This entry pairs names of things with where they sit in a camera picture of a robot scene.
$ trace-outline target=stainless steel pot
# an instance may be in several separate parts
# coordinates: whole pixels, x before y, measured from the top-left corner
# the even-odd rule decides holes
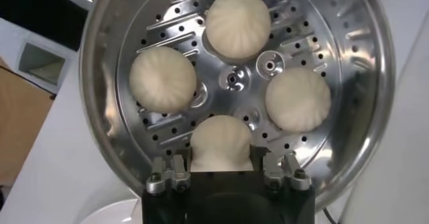
[[[315,183],[317,209],[362,171],[385,129],[394,90],[393,47],[378,1],[264,1],[270,40],[248,63],[232,65],[205,39],[204,12],[213,0],[96,0],[81,48],[82,98],[106,161],[135,192],[143,190],[154,156],[189,146],[195,126],[217,114],[243,119],[255,144],[279,157],[295,151]],[[200,81],[181,113],[148,112],[129,90],[137,53],[160,45],[183,52]],[[321,74],[332,93],[328,119],[303,134],[278,129],[263,104],[270,78],[295,66]]]

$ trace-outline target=metal clamp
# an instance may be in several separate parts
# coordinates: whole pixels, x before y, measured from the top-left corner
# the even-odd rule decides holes
[[[284,184],[284,172],[278,165],[278,160],[273,153],[267,153],[263,157],[263,174],[265,185],[271,190],[279,190]]]
[[[311,178],[300,167],[294,154],[284,156],[284,168],[290,179],[290,186],[294,190],[308,190],[311,186]]]
[[[166,190],[165,166],[165,162],[161,157],[154,159],[151,176],[146,180],[146,191],[148,193],[161,194]]]
[[[173,156],[172,169],[172,188],[178,192],[188,190],[190,187],[190,173],[185,170],[184,160],[181,155]]]
[[[171,169],[166,170],[166,162],[156,157],[152,164],[151,176],[146,180],[146,191],[161,194],[166,190],[166,181],[171,180],[171,187],[177,192],[185,192],[190,187],[190,173],[185,170],[181,155],[173,156]]]
[[[284,185],[284,178],[290,179],[290,186],[294,190],[308,190],[311,178],[302,169],[294,154],[286,154],[279,161],[273,153],[263,157],[263,173],[265,184],[272,190],[279,190]]]

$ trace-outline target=bolt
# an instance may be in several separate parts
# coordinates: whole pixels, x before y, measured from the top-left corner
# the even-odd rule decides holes
[[[160,180],[161,180],[161,174],[159,172],[154,172],[150,176],[150,181],[152,181],[152,182],[157,182],[157,181],[160,181]]]
[[[306,178],[306,171],[304,171],[304,169],[301,169],[301,168],[297,169],[295,170],[294,177],[303,180]]]

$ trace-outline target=black holder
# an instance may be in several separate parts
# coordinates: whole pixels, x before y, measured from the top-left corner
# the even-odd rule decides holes
[[[190,188],[144,192],[146,224],[314,224],[314,189],[294,190],[288,180],[266,187],[263,172],[193,172]]]

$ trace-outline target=cardboard box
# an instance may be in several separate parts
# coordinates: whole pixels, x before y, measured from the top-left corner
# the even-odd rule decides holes
[[[0,185],[11,186],[53,100],[51,94],[8,71],[0,58]]]

